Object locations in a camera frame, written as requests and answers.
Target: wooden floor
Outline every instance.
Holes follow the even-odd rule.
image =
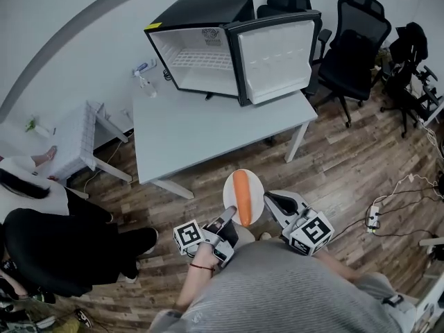
[[[110,332],[144,332],[159,310],[171,307],[178,296],[187,272],[187,258],[178,254],[172,229],[191,219],[203,223],[223,210],[222,189],[225,179],[235,169],[250,169],[262,181],[265,190],[286,189],[300,193],[316,210],[322,210],[339,233],[349,223],[364,217],[368,206],[380,195],[393,191],[396,182],[408,173],[417,173],[435,180],[441,168],[436,149],[427,141],[424,130],[413,129],[401,138],[402,119],[398,111],[381,113],[385,96],[381,85],[362,108],[349,102],[353,124],[344,125],[345,117],[339,103],[324,105],[319,118],[308,127],[295,160],[289,164],[284,154],[291,133],[276,137],[276,145],[263,142],[181,171],[172,178],[192,190],[195,199],[185,200],[153,185],[137,182],[137,165],[133,139],[123,144],[110,164],[133,175],[127,185],[100,173],[87,186],[93,202],[114,213],[122,231],[153,226],[160,232],[158,245],[142,260],[136,284],[119,281],[95,287],[81,298],[60,298],[58,304],[34,309],[59,316],[75,306],[82,307]],[[97,156],[107,160],[117,144],[110,145]],[[91,173],[79,175],[73,183],[83,189]],[[398,191],[429,187],[424,180],[407,179]],[[432,190],[400,194],[380,203],[385,212],[427,195],[437,199]],[[382,217],[379,234],[407,233],[424,229],[444,235],[442,202],[428,198],[403,210]],[[254,224],[255,235],[268,231],[278,235],[279,228],[264,212]],[[330,251],[346,264],[361,272],[380,271],[402,293],[418,295],[427,284],[420,280],[425,268],[425,250],[417,246],[427,237],[417,232],[407,237],[375,237],[357,224],[330,244]],[[96,325],[97,332],[105,329]]]

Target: white cable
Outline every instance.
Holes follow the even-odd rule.
[[[373,206],[375,205],[375,202],[378,201],[378,200],[381,199],[381,198],[392,197],[393,194],[395,193],[396,189],[398,188],[398,185],[399,185],[401,182],[403,182],[404,180],[406,180],[406,179],[409,177],[409,175],[406,175],[402,180],[399,180],[399,181],[396,183],[395,189],[393,190],[393,192],[392,192],[390,195],[383,195],[383,196],[380,196],[380,197],[376,198],[376,199],[373,201]]]
[[[424,177],[422,177],[422,176],[419,176],[418,174],[413,175],[413,174],[410,173],[409,175],[406,175],[405,177],[403,177],[403,179],[399,180],[399,181],[396,183],[395,189],[393,190],[393,192],[392,192],[390,195],[383,195],[383,196],[380,196],[380,197],[376,198],[376,199],[373,201],[373,206],[375,205],[376,201],[378,201],[379,199],[384,199],[384,198],[392,197],[392,196],[394,195],[394,193],[396,192],[396,189],[398,188],[398,185],[399,185],[401,182],[403,182],[404,180],[406,180],[409,176],[411,176],[411,181],[413,181],[414,178],[420,178],[420,179],[426,180],[426,181],[427,181],[427,182],[433,187],[433,191],[434,191],[434,193],[435,193],[437,196],[439,196],[440,198],[442,198],[442,199],[444,200],[444,196],[438,194],[438,193],[436,192],[436,190],[435,190],[435,187],[438,186],[438,183],[437,183],[436,181],[434,181],[434,182],[430,182],[429,179],[427,179],[427,178],[424,178]]]
[[[133,133],[131,133],[129,136],[128,136],[128,139],[130,139],[131,137],[132,137],[132,135],[134,135],[134,131],[133,131]],[[117,153],[117,151],[119,150],[119,148],[120,148],[120,146],[122,145],[122,143],[123,143],[123,141],[120,141],[120,143],[119,143],[119,145],[117,146],[117,148],[116,148],[116,150],[114,151],[114,153],[110,156],[110,158],[106,161],[106,164],[108,164],[110,161],[111,161],[111,159],[112,159],[112,157],[114,157],[115,155],[116,155],[116,153]],[[98,170],[91,178],[89,178],[88,180],[86,180],[86,183],[85,183],[85,186],[83,187],[83,192],[86,192],[86,185],[88,185],[88,183],[92,180],[92,179],[94,179],[100,172],[101,172],[102,170]]]

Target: carrot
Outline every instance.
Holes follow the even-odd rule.
[[[242,226],[248,227],[251,223],[251,195],[247,173],[243,170],[236,170],[233,174],[233,184]]]

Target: black hair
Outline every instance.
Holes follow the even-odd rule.
[[[4,169],[0,169],[0,185],[19,196],[41,199],[49,195],[49,188],[44,189],[43,187],[31,184],[8,173]]]

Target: white shirt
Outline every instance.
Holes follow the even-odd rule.
[[[31,157],[10,157],[0,162],[0,169],[6,170],[21,180],[50,190],[46,198],[34,199],[14,194],[0,185],[0,223],[17,208],[30,208],[45,214],[69,215],[68,198],[65,188],[55,181],[34,176],[35,163]]]

